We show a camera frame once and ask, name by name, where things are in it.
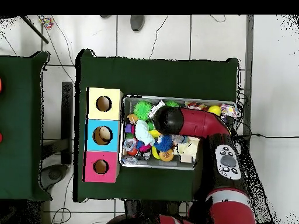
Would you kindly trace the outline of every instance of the plush toy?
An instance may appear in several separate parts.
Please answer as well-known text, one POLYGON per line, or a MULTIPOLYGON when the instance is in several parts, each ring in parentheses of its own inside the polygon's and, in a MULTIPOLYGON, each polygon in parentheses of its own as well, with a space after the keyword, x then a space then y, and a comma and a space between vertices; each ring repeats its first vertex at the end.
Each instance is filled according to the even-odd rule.
POLYGON ((140 119, 147 121, 148 113, 151 111, 152 105, 147 101, 139 101, 134 108, 134 114, 140 119))
POLYGON ((135 128, 135 136, 137 140, 143 141, 144 145, 150 144, 151 146, 153 146, 155 143, 155 139, 148 132, 147 123, 143 120, 137 121, 136 128, 135 128))
POLYGON ((154 143, 157 150, 166 152, 170 150, 172 146, 172 138, 170 135, 161 135, 158 140, 154 143))

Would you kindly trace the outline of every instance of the shoe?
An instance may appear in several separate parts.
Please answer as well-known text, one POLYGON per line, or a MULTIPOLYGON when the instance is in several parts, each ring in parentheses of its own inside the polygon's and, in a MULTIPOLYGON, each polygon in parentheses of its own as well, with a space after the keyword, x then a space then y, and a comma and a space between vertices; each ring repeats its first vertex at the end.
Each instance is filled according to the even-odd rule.
POLYGON ((133 31, 139 31, 144 25, 144 16, 131 15, 131 28, 133 31))

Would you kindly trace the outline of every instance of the red object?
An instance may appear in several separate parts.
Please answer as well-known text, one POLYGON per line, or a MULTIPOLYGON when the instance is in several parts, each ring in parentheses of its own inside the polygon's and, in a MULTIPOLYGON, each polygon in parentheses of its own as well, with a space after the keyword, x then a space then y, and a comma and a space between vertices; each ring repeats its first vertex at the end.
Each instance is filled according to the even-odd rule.
POLYGON ((215 114, 187 108, 180 110, 184 123, 179 135, 203 138, 214 134, 230 135, 225 124, 215 114))
POLYGON ((136 148, 134 148, 132 151, 127 151, 127 154, 130 156, 135 156, 137 154, 138 150, 136 150, 136 148))

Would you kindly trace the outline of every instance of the table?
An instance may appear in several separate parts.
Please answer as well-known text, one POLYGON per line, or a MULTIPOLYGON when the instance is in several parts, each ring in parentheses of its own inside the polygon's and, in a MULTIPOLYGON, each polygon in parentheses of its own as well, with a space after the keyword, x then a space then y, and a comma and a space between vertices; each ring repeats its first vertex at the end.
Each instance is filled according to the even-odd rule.
POLYGON ((234 102, 238 60, 166 61, 94 57, 82 50, 75 64, 74 201, 85 198, 191 201, 194 171, 121 167, 115 183, 84 183, 82 164, 86 88, 115 88, 124 95, 234 102))

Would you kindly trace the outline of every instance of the dark green tablecloth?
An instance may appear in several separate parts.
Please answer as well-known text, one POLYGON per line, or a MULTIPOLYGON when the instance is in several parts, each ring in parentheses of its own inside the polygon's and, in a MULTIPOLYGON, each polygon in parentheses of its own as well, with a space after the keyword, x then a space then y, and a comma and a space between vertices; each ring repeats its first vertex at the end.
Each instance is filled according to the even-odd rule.
POLYGON ((50 200, 38 182, 41 157, 41 70, 47 52, 0 56, 0 198, 50 200))
POLYGON ((193 171, 121 167, 116 183, 82 182, 86 87, 120 89, 124 95, 234 102, 238 60, 101 58, 94 57, 91 50, 82 50, 76 59, 76 70, 75 147, 79 145, 79 149, 75 148, 74 200, 127 198, 190 201, 193 171))

